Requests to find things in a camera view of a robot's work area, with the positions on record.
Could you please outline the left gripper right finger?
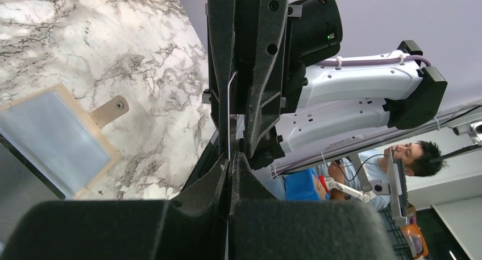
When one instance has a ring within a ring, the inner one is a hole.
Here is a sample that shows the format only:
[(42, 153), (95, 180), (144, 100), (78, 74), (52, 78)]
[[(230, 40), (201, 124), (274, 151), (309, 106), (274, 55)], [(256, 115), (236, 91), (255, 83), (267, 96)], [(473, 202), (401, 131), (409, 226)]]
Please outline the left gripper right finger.
[(395, 259), (381, 216), (354, 201), (280, 201), (230, 158), (230, 259)]

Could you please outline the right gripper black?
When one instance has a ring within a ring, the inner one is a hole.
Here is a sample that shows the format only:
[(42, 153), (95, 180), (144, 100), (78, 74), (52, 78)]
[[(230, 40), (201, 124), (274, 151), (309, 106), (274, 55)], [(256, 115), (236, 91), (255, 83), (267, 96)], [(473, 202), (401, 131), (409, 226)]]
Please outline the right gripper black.
[(307, 86), (307, 68), (335, 56), (343, 38), (335, 0), (207, 0), (211, 117), (220, 154), (229, 159), (230, 99), (237, 117), (232, 152), (256, 170), (282, 158), (276, 130)]

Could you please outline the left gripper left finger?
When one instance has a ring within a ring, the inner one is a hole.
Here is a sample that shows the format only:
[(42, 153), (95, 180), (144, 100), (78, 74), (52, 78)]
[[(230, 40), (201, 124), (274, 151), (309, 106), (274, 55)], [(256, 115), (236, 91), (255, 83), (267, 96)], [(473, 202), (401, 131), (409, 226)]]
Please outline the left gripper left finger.
[(171, 200), (48, 201), (31, 208), (2, 259), (222, 259), (228, 157)]

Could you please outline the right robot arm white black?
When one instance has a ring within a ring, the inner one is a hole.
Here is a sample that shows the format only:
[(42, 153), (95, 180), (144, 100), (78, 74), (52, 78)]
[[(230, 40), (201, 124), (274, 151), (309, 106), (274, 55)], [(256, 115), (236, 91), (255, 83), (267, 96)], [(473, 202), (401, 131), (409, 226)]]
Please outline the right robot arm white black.
[(207, 0), (209, 87), (223, 159), (252, 169), (350, 131), (414, 130), (431, 121), (447, 81), (414, 41), (339, 57), (335, 0)]

